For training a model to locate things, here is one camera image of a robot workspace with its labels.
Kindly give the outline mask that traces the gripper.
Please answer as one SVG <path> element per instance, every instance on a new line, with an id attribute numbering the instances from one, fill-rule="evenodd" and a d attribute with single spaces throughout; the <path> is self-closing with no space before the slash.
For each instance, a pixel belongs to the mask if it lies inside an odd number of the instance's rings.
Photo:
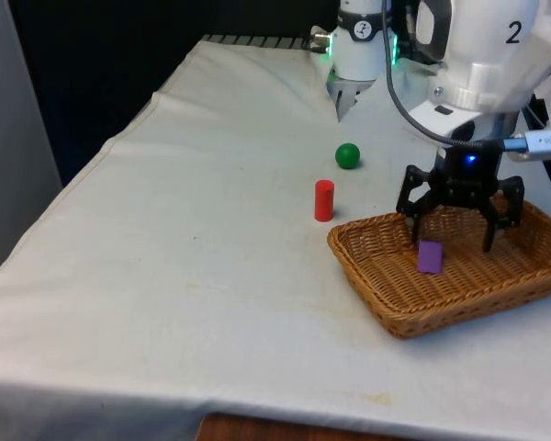
<path id="1" fill-rule="evenodd" d="M 451 207 L 479 208 L 487 222 L 484 253 L 490 251 L 498 230 L 518 227 L 523 216 L 524 183 L 517 175 L 498 179 L 501 157 L 499 148 L 452 146 L 438 151 L 431 172 L 408 165 L 396 212 L 412 220 L 411 241 L 417 243 L 423 217 L 442 202 Z M 429 190 L 416 201 L 410 201 L 410 193 L 423 184 L 428 184 Z M 501 192 L 506 201 L 503 212 L 498 212 L 491 202 L 496 192 Z"/>

